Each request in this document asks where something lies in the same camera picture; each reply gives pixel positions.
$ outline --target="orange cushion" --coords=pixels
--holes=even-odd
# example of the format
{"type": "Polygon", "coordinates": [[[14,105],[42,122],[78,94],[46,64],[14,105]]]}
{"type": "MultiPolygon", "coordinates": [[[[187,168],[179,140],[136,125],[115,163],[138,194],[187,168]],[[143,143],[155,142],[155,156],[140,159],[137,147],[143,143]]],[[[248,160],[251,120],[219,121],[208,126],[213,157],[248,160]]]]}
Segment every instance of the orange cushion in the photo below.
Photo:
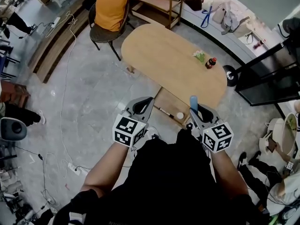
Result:
{"type": "Polygon", "coordinates": [[[118,31],[124,18],[127,0],[97,0],[95,24],[101,28],[118,31]]]}

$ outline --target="white cable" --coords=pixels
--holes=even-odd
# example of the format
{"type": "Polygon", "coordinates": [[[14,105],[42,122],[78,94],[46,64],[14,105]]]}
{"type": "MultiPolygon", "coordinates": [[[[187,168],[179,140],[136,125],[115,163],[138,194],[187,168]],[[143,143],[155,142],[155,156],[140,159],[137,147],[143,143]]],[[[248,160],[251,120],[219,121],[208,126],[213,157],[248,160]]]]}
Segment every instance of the white cable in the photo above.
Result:
{"type": "Polygon", "coordinates": [[[59,25],[61,25],[64,21],[66,21],[66,20],[68,19],[69,16],[72,16],[72,17],[73,17],[72,21],[69,22],[69,24],[71,24],[73,21],[77,21],[77,20],[75,20],[74,15],[71,14],[71,11],[67,11],[67,13],[66,13],[66,18],[65,18],[63,21],[61,21],[59,24],[57,24],[54,28],[51,27],[51,29],[47,32],[47,34],[46,34],[45,37],[46,37],[46,38],[49,37],[49,36],[53,33],[53,31],[54,31],[59,25]]]}
{"type": "MultiPolygon", "coordinates": [[[[70,11],[68,11],[68,12],[66,13],[66,16],[67,16],[67,17],[68,17],[69,15],[73,16],[73,14],[70,14],[70,11]]],[[[69,56],[68,56],[68,58],[67,58],[66,78],[65,78],[65,88],[64,88],[64,93],[63,93],[62,100],[61,100],[61,111],[60,111],[61,142],[62,142],[62,144],[64,145],[65,150],[66,150],[66,152],[67,152],[67,155],[69,156],[69,158],[70,158],[72,164],[73,164],[73,160],[72,160],[72,158],[71,158],[71,156],[70,156],[70,154],[69,154],[69,152],[68,152],[68,150],[67,150],[67,147],[65,146],[65,143],[64,143],[64,135],[63,135],[63,132],[62,132],[62,117],[61,117],[61,114],[62,114],[62,110],[63,110],[63,108],[64,108],[64,98],[65,98],[66,88],[67,88],[67,76],[68,76],[68,65],[69,65],[69,60],[70,60],[71,53],[72,53],[72,51],[73,51],[73,49],[74,49],[74,47],[75,47],[75,44],[76,44],[76,36],[75,36],[75,34],[73,33],[73,31],[72,31],[72,26],[73,26],[76,22],[77,22],[77,19],[75,19],[74,16],[73,16],[72,21],[69,22],[69,24],[72,24],[71,27],[70,27],[70,31],[71,31],[71,33],[73,34],[73,36],[74,36],[74,38],[75,38],[75,41],[74,41],[73,47],[72,47],[72,49],[71,49],[71,51],[70,51],[70,53],[69,53],[69,56]]]]}
{"type": "MultiPolygon", "coordinates": [[[[60,171],[60,166],[59,166],[59,164],[58,164],[58,160],[57,160],[57,158],[56,158],[56,155],[55,155],[54,153],[51,153],[51,152],[48,152],[48,153],[46,154],[46,158],[45,158],[46,171],[47,171],[47,157],[48,157],[49,154],[54,155],[55,160],[56,160],[56,164],[57,164],[58,171],[59,171],[60,174],[62,175],[62,173],[61,173],[61,171],[60,171]]],[[[63,160],[61,161],[61,164],[63,164],[63,161],[66,161],[67,164],[68,164],[68,161],[65,160],[65,159],[63,159],[63,160]]],[[[65,168],[65,169],[66,169],[66,175],[65,175],[65,176],[62,175],[63,178],[66,178],[66,177],[68,176],[68,170],[67,170],[67,168],[65,168]]]]}

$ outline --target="person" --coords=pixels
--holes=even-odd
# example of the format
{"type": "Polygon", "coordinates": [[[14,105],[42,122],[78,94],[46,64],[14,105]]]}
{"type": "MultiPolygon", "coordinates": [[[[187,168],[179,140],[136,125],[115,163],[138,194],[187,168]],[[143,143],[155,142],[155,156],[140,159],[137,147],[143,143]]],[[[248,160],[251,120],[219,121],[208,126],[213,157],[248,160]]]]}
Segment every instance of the person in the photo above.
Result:
{"type": "Polygon", "coordinates": [[[41,110],[36,113],[25,108],[20,108],[9,102],[0,103],[0,116],[18,119],[27,127],[33,123],[40,123],[42,125],[46,123],[46,118],[41,110]]]}
{"type": "Polygon", "coordinates": [[[278,214],[281,210],[294,202],[300,196],[300,159],[293,159],[286,155],[276,144],[276,151],[285,162],[293,163],[293,174],[288,176],[288,170],[285,169],[281,175],[276,167],[259,160],[261,155],[257,151],[255,155],[247,160],[247,154],[243,152],[239,158],[238,170],[242,174],[247,185],[257,194],[264,208],[267,208],[270,216],[278,214]],[[256,167],[261,173],[267,176],[270,186],[265,185],[258,178],[255,178],[249,171],[247,165],[256,167]]]}
{"type": "Polygon", "coordinates": [[[53,224],[266,224],[225,151],[211,154],[215,182],[191,130],[182,129],[175,144],[162,141],[154,127],[146,135],[122,185],[113,189],[128,147],[115,142],[53,224]],[[85,220],[70,220],[70,212],[86,214],[85,220]]]}
{"type": "Polygon", "coordinates": [[[28,27],[26,22],[11,8],[13,0],[9,1],[7,5],[0,5],[0,19],[2,22],[5,22],[6,25],[12,25],[16,27],[18,30],[31,35],[37,26],[33,24],[32,26],[28,27]]]}

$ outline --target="blue strap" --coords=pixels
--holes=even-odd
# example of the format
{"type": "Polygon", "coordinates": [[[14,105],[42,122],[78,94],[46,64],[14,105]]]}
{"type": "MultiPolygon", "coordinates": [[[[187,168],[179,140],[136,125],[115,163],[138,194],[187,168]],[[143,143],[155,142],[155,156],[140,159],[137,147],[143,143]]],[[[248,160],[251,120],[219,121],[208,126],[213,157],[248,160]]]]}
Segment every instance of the blue strap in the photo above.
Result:
{"type": "Polygon", "coordinates": [[[205,18],[203,19],[203,21],[201,23],[202,28],[207,28],[208,27],[208,24],[209,24],[209,21],[210,21],[211,9],[212,9],[212,6],[210,6],[210,11],[209,12],[206,11],[206,10],[202,11],[203,14],[206,14],[205,18]]]}

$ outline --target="oval table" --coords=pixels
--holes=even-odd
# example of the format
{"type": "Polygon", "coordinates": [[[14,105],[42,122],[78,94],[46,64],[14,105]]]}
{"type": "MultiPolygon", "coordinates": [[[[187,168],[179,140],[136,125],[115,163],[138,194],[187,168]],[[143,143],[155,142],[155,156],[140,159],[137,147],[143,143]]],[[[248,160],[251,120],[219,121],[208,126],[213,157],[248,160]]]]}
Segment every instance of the oval table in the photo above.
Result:
{"type": "MultiPolygon", "coordinates": [[[[202,50],[178,34],[156,24],[145,24],[124,40],[122,56],[128,70],[137,69],[189,106],[191,95],[216,108],[225,94],[225,71],[217,62],[207,69],[197,58],[202,50]]],[[[212,56],[205,54],[208,60],[212,56]]]]}

